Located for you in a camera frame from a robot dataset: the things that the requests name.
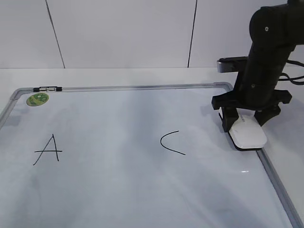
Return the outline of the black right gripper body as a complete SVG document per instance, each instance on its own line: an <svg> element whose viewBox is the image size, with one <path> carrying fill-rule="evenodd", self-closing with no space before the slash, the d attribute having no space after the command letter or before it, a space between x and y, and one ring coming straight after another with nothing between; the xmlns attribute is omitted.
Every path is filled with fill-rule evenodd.
<svg viewBox="0 0 304 228"><path fill-rule="evenodd" d="M214 110L219 108L241 108L261 111L278 103L290 103L292 95L287 90L276 90L279 76L238 72L233 90L213 96L211 104Z"/></svg>

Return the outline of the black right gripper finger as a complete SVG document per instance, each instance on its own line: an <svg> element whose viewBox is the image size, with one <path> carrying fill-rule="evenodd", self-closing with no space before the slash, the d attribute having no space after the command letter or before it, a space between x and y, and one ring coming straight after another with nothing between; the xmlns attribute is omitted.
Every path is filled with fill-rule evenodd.
<svg viewBox="0 0 304 228"><path fill-rule="evenodd" d="M278 105L268 107L264 110L255 111L254 117L260 126L263 126L270 119L278 116L281 109Z"/></svg>
<svg viewBox="0 0 304 228"><path fill-rule="evenodd" d="M219 115L221 116L223 130L226 133L230 131L232 125L239 118L239 114L235 107L221 107Z"/></svg>

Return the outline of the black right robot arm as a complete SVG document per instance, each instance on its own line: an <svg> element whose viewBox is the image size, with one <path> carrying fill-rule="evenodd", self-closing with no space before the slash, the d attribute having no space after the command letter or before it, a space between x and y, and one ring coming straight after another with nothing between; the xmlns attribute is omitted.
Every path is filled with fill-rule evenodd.
<svg viewBox="0 0 304 228"><path fill-rule="evenodd" d="M213 109L222 111L226 133L239 118L239 108L255 111L255 119L263 126L280 114L279 103L290 103L292 95L275 87L290 54L304 43L304 2L289 0L261 7L250 20L249 33L252 45L248 56L217 61L218 72L237 73L233 89L211 101Z"/></svg>

